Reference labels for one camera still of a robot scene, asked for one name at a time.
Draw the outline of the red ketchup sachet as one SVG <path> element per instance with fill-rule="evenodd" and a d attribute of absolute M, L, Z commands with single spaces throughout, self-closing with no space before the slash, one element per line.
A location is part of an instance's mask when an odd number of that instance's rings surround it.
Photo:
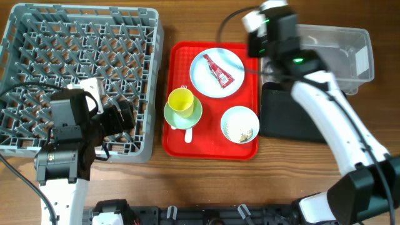
<path fill-rule="evenodd" d="M 235 81 L 228 72 L 218 66 L 207 54 L 204 54 L 203 58 L 207 61 L 211 74 L 216 78 L 223 89 Z"/>

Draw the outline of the light green bowl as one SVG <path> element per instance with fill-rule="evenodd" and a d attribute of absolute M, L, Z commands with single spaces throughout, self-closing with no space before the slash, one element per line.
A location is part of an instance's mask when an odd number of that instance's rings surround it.
<path fill-rule="evenodd" d="M 164 118 L 166 122 L 176 129 L 193 128 L 203 115 L 203 106 L 197 97 L 194 97 L 194 110 L 189 117 L 181 117 L 172 110 L 168 103 L 164 107 Z"/>

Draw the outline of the large light blue plate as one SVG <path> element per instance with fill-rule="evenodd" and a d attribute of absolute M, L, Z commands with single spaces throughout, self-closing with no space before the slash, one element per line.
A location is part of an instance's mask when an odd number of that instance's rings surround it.
<path fill-rule="evenodd" d="M 211 74 L 208 63 L 203 57 L 205 54 L 234 78 L 233 83 L 228 87 L 221 87 Z M 225 98 L 234 94 L 243 84 L 244 75 L 244 64 L 240 58 L 230 50 L 217 47 L 200 52 L 193 59 L 189 70 L 192 85 L 201 94 L 210 98 Z"/>

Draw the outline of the yellow plastic cup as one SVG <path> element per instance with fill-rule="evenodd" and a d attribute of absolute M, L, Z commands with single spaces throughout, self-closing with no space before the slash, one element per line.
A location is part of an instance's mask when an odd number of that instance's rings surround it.
<path fill-rule="evenodd" d="M 194 94 L 186 87 L 173 90 L 167 101 L 169 107 L 182 118 L 188 118 L 194 111 Z"/>

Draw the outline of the small light blue bowl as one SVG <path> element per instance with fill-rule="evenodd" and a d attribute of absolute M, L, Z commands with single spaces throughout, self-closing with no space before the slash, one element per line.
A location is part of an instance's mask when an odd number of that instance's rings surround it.
<path fill-rule="evenodd" d="M 259 133 L 259 118 L 256 113 L 244 106 L 229 108 L 221 118 L 223 135 L 236 144 L 247 144 L 255 140 Z"/>

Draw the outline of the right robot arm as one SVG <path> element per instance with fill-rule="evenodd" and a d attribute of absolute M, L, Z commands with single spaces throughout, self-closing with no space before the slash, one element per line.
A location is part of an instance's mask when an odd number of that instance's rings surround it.
<path fill-rule="evenodd" d="M 284 1 L 266 1 L 243 18 L 248 54 L 268 58 L 272 75 L 287 85 L 331 148 L 341 173 L 327 191 L 302 198 L 307 224 L 361 223 L 399 206 L 399 158 L 368 131 L 322 57 L 301 46 L 296 13 Z"/>

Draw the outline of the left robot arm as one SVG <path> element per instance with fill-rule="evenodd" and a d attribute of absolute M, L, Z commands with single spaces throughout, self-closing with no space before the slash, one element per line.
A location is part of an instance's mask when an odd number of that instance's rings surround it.
<path fill-rule="evenodd" d="M 42 224 L 81 224 L 95 148 L 104 138 L 135 126 L 132 102 L 119 101 L 103 113 L 89 109 L 83 89 L 65 89 L 51 96 L 53 141 L 34 158 L 36 180 L 44 195 Z"/>

